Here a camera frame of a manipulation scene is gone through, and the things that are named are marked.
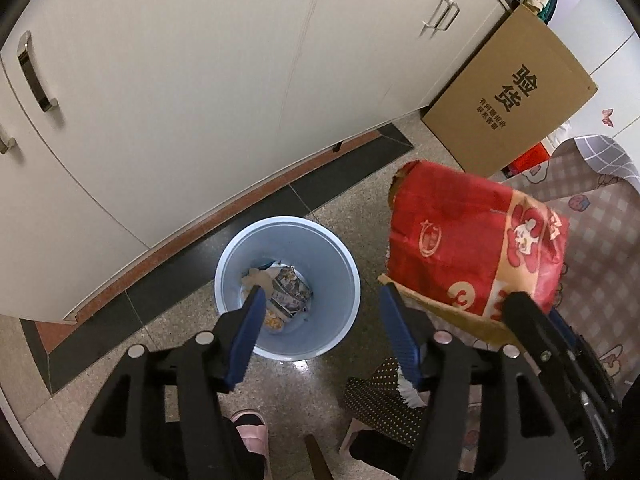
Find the brown cardboard box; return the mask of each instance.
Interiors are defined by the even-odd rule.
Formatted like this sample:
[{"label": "brown cardboard box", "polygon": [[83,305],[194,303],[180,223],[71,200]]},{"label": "brown cardboard box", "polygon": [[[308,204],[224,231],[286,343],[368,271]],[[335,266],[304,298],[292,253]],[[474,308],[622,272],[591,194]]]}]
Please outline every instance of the brown cardboard box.
[{"label": "brown cardboard box", "polygon": [[422,119],[460,166],[491,176],[576,113],[596,83],[520,6]]}]

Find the light blue trash can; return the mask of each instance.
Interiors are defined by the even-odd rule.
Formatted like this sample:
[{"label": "light blue trash can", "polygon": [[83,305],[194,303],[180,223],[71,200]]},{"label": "light blue trash can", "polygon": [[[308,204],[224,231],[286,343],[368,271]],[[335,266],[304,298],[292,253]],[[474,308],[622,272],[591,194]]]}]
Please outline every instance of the light blue trash can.
[{"label": "light blue trash can", "polygon": [[242,306],[240,280],[252,267],[273,261],[293,266],[313,291],[305,319],[273,334],[262,329],[254,352],[277,361],[319,356],[347,334],[360,305],[360,277],[347,247],[328,229],[293,216],[260,220],[226,246],[216,269],[220,314]]}]

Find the cartoon print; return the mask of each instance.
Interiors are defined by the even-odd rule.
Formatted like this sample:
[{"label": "cartoon print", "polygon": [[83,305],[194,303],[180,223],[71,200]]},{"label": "cartoon print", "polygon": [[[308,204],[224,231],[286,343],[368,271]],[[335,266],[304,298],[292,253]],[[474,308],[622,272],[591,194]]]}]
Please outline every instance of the cartoon print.
[{"label": "cartoon print", "polygon": [[555,211],[549,209],[549,239],[555,240],[560,235],[562,221]]},{"label": "cartoon print", "polygon": [[546,179],[546,170],[549,167],[549,161],[546,160],[542,164],[530,168],[530,170],[523,171],[522,174],[532,184],[539,184]]},{"label": "cartoon print", "polygon": [[440,239],[442,238],[442,230],[428,220],[425,220],[420,225],[422,229],[418,238],[418,248],[420,249],[420,254],[428,258],[438,250]]},{"label": "cartoon print", "polygon": [[552,305],[552,308],[558,308],[560,306],[560,303],[562,303],[562,277],[567,273],[567,271],[569,270],[569,267],[566,266],[566,264],[562,264],[562,270],[560,271],[560,282],[558,283],[558,286],[556,287],[556,295],[554,296],[554,303]]},{"label": "cartoon print", "polygon": [[613,128],[613,121],[610,119],[613,114],[613,108],[607,108],[602,111],[602,122],[606,124],[609,128]]},{"label": "cartoon print", "polygon": [[469,282],[455,282],[449,287],[447,295],[453,299],[452,306],[468,309],[476,300],[476,290]]},{"label": "cartoon print", "polygon": [[610,186],[610,184],[616,184],[620,182],[620,177],[613,175],[601,175],[598,177],[598,187]]},{"label": "cartoon print", "polygon": [[529,272],[538,270],[538,244],[544,221],[535,207],[524,209],[518,204],[511,215],[511,228],[507,229],[507,259],[512,267],[524,263]]},{"label": "cartoon print", "polygon": [[502,317],[502,304],[507,298],[507,292],[504,290],[506,286],[508,286],[507,282],[494,280],[491,286],[491,291],[489,293],[489,298],[487,299],[486,306],[484,308],[484,312],[482,313],[483,316],[491,317],[491,319],[495,320],[500,320],[500,318]]},{"label": "cartoon print", "polygon": [[591,205],[586,195],[574,195],[569,199],[569,207],[578,213],[582,213]]},{"label": "cartoon print", "polygon": [[616,345],[606,354],[600,358],[602,367],[605,369],[609,377],[615,377],[622,370],[622,364],[620,364],[620,354],[622,354],[622,345]]}]

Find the red paper bag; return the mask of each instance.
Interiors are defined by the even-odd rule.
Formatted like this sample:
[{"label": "red paper bag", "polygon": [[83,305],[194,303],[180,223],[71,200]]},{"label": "red paper bag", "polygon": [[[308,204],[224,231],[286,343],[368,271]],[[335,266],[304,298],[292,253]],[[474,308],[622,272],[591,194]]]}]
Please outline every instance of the red paper bag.
[{"label": "red paper bag", "polygon": [[566,218],[522,192],[439,164],[410,162],[401,173],[389,236],[390,278],[493,319],[500,319],[507,294],[518,290],[545,313],[551,309]]}]

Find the metal handle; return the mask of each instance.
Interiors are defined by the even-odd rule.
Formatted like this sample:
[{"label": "metal handle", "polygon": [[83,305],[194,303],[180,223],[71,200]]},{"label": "metal handle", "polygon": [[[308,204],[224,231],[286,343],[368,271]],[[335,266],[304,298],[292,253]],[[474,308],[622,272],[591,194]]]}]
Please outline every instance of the metal handle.
[{"label": "metal handle", "polygon": [[33,63],[30,58],[31,51],[31,33],[30,31],[26,31],[20,37],[20,43],[18,44],[18,62],[22,67],[22,73],[24,77],[27,79],[27,83],[33,92],[33,96],[36,98],[36,101],[42,108],[43,112],[47,112],[52,108],[58,106],[58,101],[56,99],[49,99],[47,95],[44,93],[42,85],[38,80],[38,75],[33,68]]},{"label": "metal handle", "polygon": [[453,7],[456,8],[456,12],[453,14],[453,18],[450,20],[449,23],[447,23],[447,25],[444,28],[437,28],[436,30],[442,30],[442,31],[449,30],[449,27],[451,26],[451,23],[453,23],[455,21],[455,19],[458,17],[458,15],[460,14],[460,7],[458,7],[458,4],[456,2],[451,2],[449,7],[447,7],[447,12],[444,13],[444,16],[447,16],[449,14],[449,11]]},{"label": "metal handle", "polygon": [[4,140],[0,138],[0,155],[4,155],[14,146],[15,146],[15,139],[13,137],[9,137],[9,140],[6,142],[6,144],[4,143]]},{"label": "metal handle", "polygon": [[[445,4],[444,12],[440,15],[437,22],[431,23],[440,12],[440,7],[442,7],[443,3]],[[433,16],[431,17],[431,19],[428,22],[422,22],[422,31],[420,35],[423,35],[428,28],[432,28],[433,30],[442,30],[439,27],[440,27],[440,24],[442,23],[442,20],[444,20],[445,16],[449,13],[449,9],[451,8],[451,3],[452,3],[451,0],[440,0],[438,2],[438,6],[436,7],[436,10],[433,13]]]}]

